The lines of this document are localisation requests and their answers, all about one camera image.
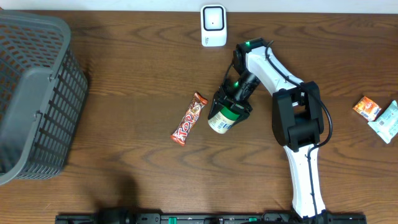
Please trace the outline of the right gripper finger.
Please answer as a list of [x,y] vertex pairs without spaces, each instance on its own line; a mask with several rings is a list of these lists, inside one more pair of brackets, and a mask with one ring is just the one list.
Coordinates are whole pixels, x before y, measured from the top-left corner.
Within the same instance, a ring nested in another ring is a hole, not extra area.
[[249,118],[249,116],[252,112],[252,107],[243,107],[243,108],[232,107],[231,111],[239,115],[239,117],[236,119],[236,121],[233,124],[233,126],[235,126],[238,123]]
[[223,90],[218,90],[215,92],[215,94],[213,95],[211,109],[208,114],[208,120],[214,117],[218,112],[220,112],[225,107],[224,105],[225,97],[226,95]]

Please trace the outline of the green lid jar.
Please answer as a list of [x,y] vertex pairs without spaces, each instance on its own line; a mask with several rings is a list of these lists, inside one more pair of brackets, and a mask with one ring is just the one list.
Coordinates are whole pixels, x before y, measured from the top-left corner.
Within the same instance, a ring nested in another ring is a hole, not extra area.
[[208,118],[208,124],[218,134],[224,134],[237,122],[239,114],[232,112],[229,108],[222,106],[214,110]]

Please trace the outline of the red chocolate bar wrapper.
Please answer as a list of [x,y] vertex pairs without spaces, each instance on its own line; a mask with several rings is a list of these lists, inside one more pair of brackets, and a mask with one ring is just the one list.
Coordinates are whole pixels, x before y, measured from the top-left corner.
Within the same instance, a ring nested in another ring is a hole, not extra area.
[[195,123],[198,121],[201,111],[203,107],[208,103],[208,100],[199,94],[199,92],[195,92],[193,95],[193,99],[183,116],[180,124],[176,128],[176,130],[171,134],[171,139],[184,146],[187,140],[187,137],[194,127]]

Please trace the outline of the orange tissue pack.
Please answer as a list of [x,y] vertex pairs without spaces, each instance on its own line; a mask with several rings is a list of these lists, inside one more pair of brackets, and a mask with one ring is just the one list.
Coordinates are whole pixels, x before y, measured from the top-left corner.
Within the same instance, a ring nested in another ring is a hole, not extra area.
[[374,121],[381,111],[381,107],[367,96],[363,96],[353,109],[368,121]]

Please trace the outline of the teal wet wipes pack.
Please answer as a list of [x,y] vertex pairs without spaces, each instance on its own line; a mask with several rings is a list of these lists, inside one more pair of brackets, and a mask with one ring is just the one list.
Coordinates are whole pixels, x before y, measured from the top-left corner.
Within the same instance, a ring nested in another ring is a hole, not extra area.
[[368,125],[376,132],[378,136],[389,144],[392,138],[397,134],[397,102],[396,100],[388,106],[380,117],[375,121],[368,122]]

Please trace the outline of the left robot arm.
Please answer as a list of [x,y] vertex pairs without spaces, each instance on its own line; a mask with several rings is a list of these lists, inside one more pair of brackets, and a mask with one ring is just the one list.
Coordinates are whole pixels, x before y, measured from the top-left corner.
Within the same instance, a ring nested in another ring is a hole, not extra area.
[[133,219],[126,208],[106,208],[97,214],[98,224],[130,224]]

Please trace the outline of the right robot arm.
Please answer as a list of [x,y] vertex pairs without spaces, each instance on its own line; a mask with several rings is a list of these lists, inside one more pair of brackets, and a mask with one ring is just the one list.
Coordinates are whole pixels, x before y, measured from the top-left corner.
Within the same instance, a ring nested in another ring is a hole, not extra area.
[[238,44],[233,51],[233,67],[239,78],[232,83],[224,77],[213,96],[208,124],[224,134],[249,118],[248,99],[259,85],[272,97],[272,132],[286,152],[293,185],[294,222],[321,223],[325,213],[319,177],[318,150],[323,143],[323,117],[328,116],[315,82],[303,82],[275,57],[271,43],[262,38]]

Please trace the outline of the white barcode scanner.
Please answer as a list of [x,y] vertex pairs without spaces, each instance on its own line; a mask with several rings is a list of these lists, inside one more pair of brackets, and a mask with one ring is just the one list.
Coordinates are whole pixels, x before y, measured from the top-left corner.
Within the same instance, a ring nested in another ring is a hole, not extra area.
[[220,4],[204,5],[201,15],[201,44],[222,47],[227,41],[226,9]]

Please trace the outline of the grey plastic mesh basket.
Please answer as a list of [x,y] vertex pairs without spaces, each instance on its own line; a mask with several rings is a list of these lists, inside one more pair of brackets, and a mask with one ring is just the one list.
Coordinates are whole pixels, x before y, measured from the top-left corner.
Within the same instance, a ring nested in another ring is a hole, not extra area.
[[1,183],[50,179],[67,163],[88,96],[69,25],[1,11]]

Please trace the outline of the black mounting rail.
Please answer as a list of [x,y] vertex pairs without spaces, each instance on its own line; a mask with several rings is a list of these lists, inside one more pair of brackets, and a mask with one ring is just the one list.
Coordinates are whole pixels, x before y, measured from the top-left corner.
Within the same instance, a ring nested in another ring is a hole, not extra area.
[[[300,219],[291,213],[265,213],[263,215],[161,215],[158,213],[131,213],[130,224],[241,224],[241,223],[324,223],[366,224],[365,215],[334,215],[328,212],[317,217]],[[61,214],[55,224],[98,224],[97,214]]]

